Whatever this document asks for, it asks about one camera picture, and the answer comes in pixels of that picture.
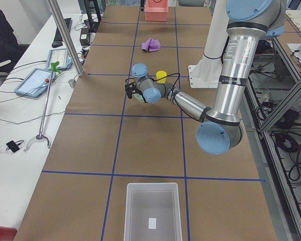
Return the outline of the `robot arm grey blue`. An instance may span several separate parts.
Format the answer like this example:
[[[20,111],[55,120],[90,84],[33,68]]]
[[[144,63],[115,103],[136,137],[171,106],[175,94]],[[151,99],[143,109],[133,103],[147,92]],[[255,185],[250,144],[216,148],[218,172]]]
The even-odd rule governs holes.
[[[203,58],[189,68],[191,83],[217,88],[212,107],[174,84],[158,83],[142,63],[125,82],[127,96],[139,94],[146,103],[167,99],[199,121],[196,140],[202,150],[224,154],[243,137],[238,111],[258,42],[283,33],[285,10],[286,1],[216,1]]]

